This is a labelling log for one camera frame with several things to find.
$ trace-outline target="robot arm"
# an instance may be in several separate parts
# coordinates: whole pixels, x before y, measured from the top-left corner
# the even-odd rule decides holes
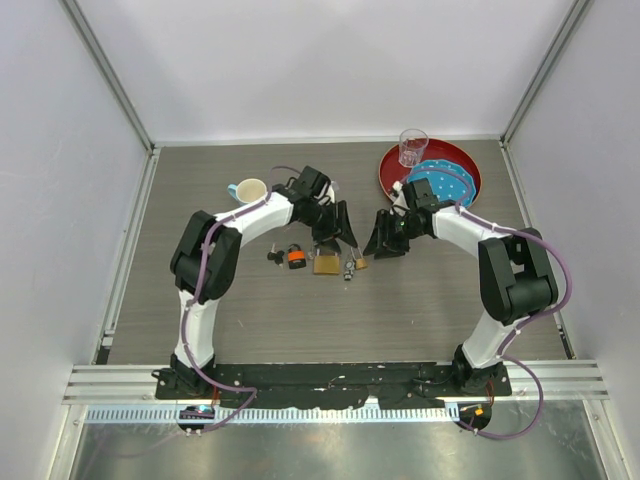
[[[213,250],[203,267],[202,245],[207,232],[216,219],[225,218],[229,220],[215,231]],[[329,177],[311,167],[305,167],[298,178],[291,178],[286,185],[274,186],[267,202],[260,199],[254,204],[215,216],[199,211],[189,220],[170,268],[180,290],[182,315],[185,309],[189,309],[186,329],[189,350],[194,363],[203,371],[213,368],[212,339],[216,311],[221,297],[233,282],[240,248],[269,230],[294,221],[311,227],[313,241],[318,245],[339,252],[336,242],[339,239],[354,248],[358,246],[349,223],[346,202],[336,203]],[[195,298],[201,268],[204,268],[204,281],[198,298]],[[175,392],[176,398],[198,396],[207,388],[206,382],[191,368],[183,340],[178,340],[170,368],[154,374],[160,384]]]
[[[540,237],[534,229],[524,231]],[[509,334],[557,300],[549,259],[538,244],[492,231],[463,217],[452,201],[439,202],[427,179],[402,186],[392,208],[378,212],[364,254],[401,256],[409,251],[410,239],[423,235],[447,240],[478,259],[485,311],[471,337],[458,346],[453,361],[457,385],[477,390],[496,371]],[[521,271],[514,272],[514,266]]]

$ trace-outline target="wooden table surface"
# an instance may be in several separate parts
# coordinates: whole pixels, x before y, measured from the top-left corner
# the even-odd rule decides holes
[[[522,227],[497,141],[454,142],[476,161],[482,193],[471,210]],[[361,245],[376,211],[388,208],[377,166],[389,143],[250,145],[162,149],[136,249],[111,364],[166,364],[177,339],[178,291],[169,261],[189,217],[235,208],[229,183],[267,181],[273,165],[310,165],[338,182]],[[278,181],[286,180],[280,173]],[[281,270],[266,260],[271,244],[311,246],[308,227],[269,232],[242,249],[235,282],[220,303],[214,333],[220,362],[450,360],[472,332],[482,304],[477,261],[454,245],[423,237],[402,258],[373,261],[351,282],[316,276],[312,267]],[[552,318],[529,327],[510,353],[565,358]]]

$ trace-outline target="round red tray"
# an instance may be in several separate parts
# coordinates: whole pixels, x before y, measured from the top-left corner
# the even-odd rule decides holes
[[[393,184],[399,182],[411,171],[409,167],[403,167],[398,162],[398,145],[394,145],[385,153],[384,157],[380,161],[380,167],[378,169],[378,179],[380,180],[380,186],[385,195],[391,198],[391,191]],[[482,176],[476,162],[462,149],[455,145],[445,142],[444,140],[438,140],[437,138],[429,139],[429,145],[422,155],[422,160],[449,160],[450,162],[457,163],[464,168],[469,175],[473,177],[473,182],[476,186],[476,195],[473,197],[475,202],[480,195],[482,189]]]

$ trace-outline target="white enclosure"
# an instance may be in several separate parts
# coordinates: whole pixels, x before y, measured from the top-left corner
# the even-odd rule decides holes
[[[157,142],[501,134],[570,0],[81,0]]]
[[[2,2],[2,477],[50,466],[72,365],[91,362],[118,262],[135,248],[123,240],[150,155],[140,139],[302,142],[407,126],[504,141],[525,210],[573,270],[569,338],[601,366],[637,470],[640,4],[595,0],[553,43],[587,3]],[[76,4],[84,17],[70,21],[63,5]],[[563,53],[546,71],[552,44]]]
[[[44,478],[145,152],[56,2],[0,5],[2,478]]]
[[[640,445],[640,3],[594,2],[511,146],[534,223],[575,277],[564,319]]]

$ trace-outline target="white mug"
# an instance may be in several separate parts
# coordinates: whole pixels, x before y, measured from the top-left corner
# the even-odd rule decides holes
[[[238,185],[234,185],[233,183],[229,185],[227,192],[229,192],[229,195],[240,205],[246,205],[247,203],[255,202],[264,197],[267,194],[267,186],[262,180],[258,180],[257,178],[247,178]]]

